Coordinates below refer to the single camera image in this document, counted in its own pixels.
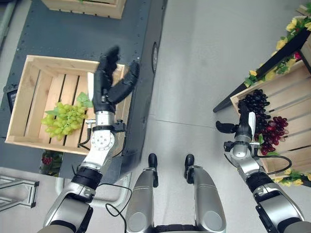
white floor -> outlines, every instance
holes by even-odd
[[[134,186],[147,166],[149,153],[157,154],[155,225],[194,223],[193,187],[182,176],[185,156],[191,152],[196,164],[214,178],[227,232],[265,232],[250,191],[223,156],[223,142],[232,140],[233,135],[220,134],[214,127],[216,120],[237,122],[237,114],[232,107],[218,114],[212,109],[243,82],[250,69],[270,57],[296,15],[294,10],[303,2],[169,0],[142,161],[132,177]],[[53,185],[47,179],[42,182]],[[311,221],[311,189],[300,186],[284,190]],[[50,192],[47,189],[39,195],[38,209],[31,211],[42,216],[26,232],[35,232],[41,226],[46,207],[56,198]],[[22,232],[19,224],[9,223],[15,211],[0,214],[3,232]],[[23,217],[23,223],[31,221],[31,216]],[[120,218],[96,208],[88,232],[122,232],[122,228]]]

grape leaf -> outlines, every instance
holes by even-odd
[[[268,152],[267,155],[280,155],[280,154],[277,152]]]
[[[88,96],[86,93],[81,92],[78,97],[77,97],[77,101],[79,101],[84,107],[86,108],[91,108],[93,107],[93,103],[92,101],[89,100]]]
[[[258,136],[258,142],[259,142],[259,144],[262,144],[264,141],[263,141],[263,136],[262,136],[262,134],[259,134],[259,136]]]
[[[55,107],[54,110],[50,110],[50,111],[45,111],[47,114],[53,115],[53,116],[58,116],[58,108]]]

wooden slat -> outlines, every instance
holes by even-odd
[[[281,154],[282,156],[285,156],[289,158],[293,165],[292,168],[304,172],[305,167],[307,166],[307,170],[311,171],[311,147],[302,148],[299,150],[289,151],[287,153]],[[288,162],[284,159],[277,159],[277,158],[270,158],[265,159],[269,165],[273,165],[274,168],[268,170],[268,172],[280,170],[288,165]],[[277,176],[282,177],[285,176],[284,173],[279,173]]]
[[[61,95],[61,98],[60,98],[60,102],[62,102],[62,104],[70,104],[70,105],[72,105],[72,101],[73,101],[73,97],[74,97],[74,92],[75,92],[75,89],[76,89],[76,86],[77,86],[77,80],[78,80],[78,76],[76,76],[76,75],[68,74],[68,75],[65,76],[65,82],[64,82],[64,86],[63,86],[63,90],[62,90],[62,95]],[[65,140],[65,137],[61,141],[58,141],[56,139],[56,137],[53,137],[51,139],[51,144],[63,145],[64,140]]]
[[[21,136],[8,136],[6,143],[14,143],[14,142],[38,142],[41,143],[42,139],[37,137],[21,137]]]
[[[311,79],[288,88],[285,92],[278,93],[268,98],[270,105],[266,110],[272,110],[285,104],[299,101],[301,98],[311,95]]]
[[[121,19],[126,0],[116,0],[115,4],[77,0],[42,0],[51,10],[69,10],[77,13],[92,14]]]
[[[26,147],[32,147],[32,148],[38,148],[38,149],[68,152],[68,153],[74,153],[74,154],[82,154],[82,155],[86,154],[85,149],[83,149],[83,148],[66,147],[66,146],[62,146],[62,145],[53,145],[53,144],[49,144],[49,143],[12,142],[12,141],[6,141],[6,143],[14,144],[14,145],[20,145],[20,146],[26,146]]]
[[[304,133],[289,136],[288,138],[286,138],[285,142],[280,142],[280,144],[277,146],[277,151],[282,152],[292,150],[308,146],[310,144],[311,144],[311,131],[308,130]]]
[[[64,74],[59,74],[57,77],[53,77],[44,111],[49,111],[49,110],[54,109],[55,104],[59,100],[61,87],[64,81],[64,76],[65,76]],[[46,113],[43,113],[42,118],[45,118],[46,115],[47,115]],[[49,134],[45,132],[46,128],[47,126],[45,125],[41,125],[40,127],[39,138],[42,139],[43,143],[48,143],[50,141]]]
[[[26,137],[39,137],[41,128],[40,121],[43,117],[51,82],[52,76],[41,70],[26,126]]]
[[[87,93],[87,79],[86,76],[79,78],[79,83],[76,91],[76,97],[74,100],[74,104],[77,103],[77,96],[81,93]],[[65,146],[68,147],[78,147],[79,138],[80,138],[81,130],[75,130],[72,135],[68,135],[66,138]]]
[[[271,81],[269,85],[265,85],[263,87],[263,91],[268,97],[279,91],[287,92],[288,87],[293,86],[310,76],[311,74],[309,73],[308,69],[305,66],[302,66],[300,69],[296,69],[288,74],[283,75],[282,77],[278,78],[278,80]]]
[[[311,113],[289,121],[286,129],[290,132],[289,135],[311,129]]]
[[[24,136],[29,109],[32,103],[39,69],[26,58],[17,97],[12,111],[8,136]]]
[[[57,76],[58,72],[56,72],[53,68],[48,67],[38,61],[32,61],[32,64],[36,66],[38,69],[44,71],[45,73],[49,74],[50,76]]]
[[[304,5],[300,5],[296,11],[301,13],[304,16],[311,16],[311,14],[307,12],[307,7]]]
[[[288,120],[291,120],[292,118],[299,117],[307,113],[311,113],[311,98],[307,98],[298,103],[271,112],[270,115],[272,117],[282,116],[286,117]]]

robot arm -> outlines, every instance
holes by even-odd
[[[252,142],[255,115],[242,104],[239,125],[216,122],[222,133],[235,133],[235,142],[225,142],[225,156],[238,170],[257,202],[259,218],[269,233],[311,233],[301,210],[258,164],[259,143]]]
[[[100,60],[92,82],[93,105],[96,115],[91,137],[91,148],[71,182],[64,188],[49,210],[40,233],[84,233],[93,209],[92,202],[102,176],[107,172],[116,145],[115,132],[120,122],[114,123],[115,105],[134,89],[139,76],[139,65],[133,62],[124,79],[112,85],[119,47],[113,47]]]

grape bunch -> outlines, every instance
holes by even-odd
[[[270,104],[267,101],[267,95],[265,95],[262,89],[255,90],[253,94],[248,94],[243,100],[239,101],[238,107],[241,107],[241,102],[244,102],[250,112],[254,112],[256,115],[256,128],[254,139],[259,141],[259,135],[262,134],[262,139],[264,142],[261,144],[260,151],[262,155],[267,155],[269,152],[273,152],[276,149],[272,146],[277,146],[279,141],[284,142],[285,138],[282,137],[288,134],[288,130],[285,127],[288,126],[286,118],[281,116],[273,117],[267,115],[265,112],[265,107]]]
[[[285,129],[287,126],[287,119],[282,118],[281,116],[275,116],[273,117],[273,120],[268,121],[268,126],[261,131],[264,140],[264,143],[262,143],[260,147],[262,155],[275,151],[276,149],[272,145],[277,146],[279,141],[285,141],[283,136],[289,133],[289,131]],[[254,138],[258,141],[259,134],[256,133]]]
[[[265,107],[270,104],[270,102],[267,101],[267,96],[263,93],[262,89],[260,89],[255,90],[252,95],[248,94],[245,99],[240,100],[238,104],[239,108],[241,107],[241,101],[246,104],[250,112],[254,112],[256,114],[255,132],[260,133],[268,126],[266,120],[271,118],[270,115],[265,113]]]
[[[44,165],[50,165],[53,159],[51,157],[42,157],[41,160]]]
[[[83,119],[87,118],[85,110],[86,107],[79,101],[75,106],[58,102],[53,111],[47,111],[48,114],[41,123],[48,126],[45,132],[49,133],[50,137],[56,136],[57,140],[61,141],[65,135],[82,128]]]

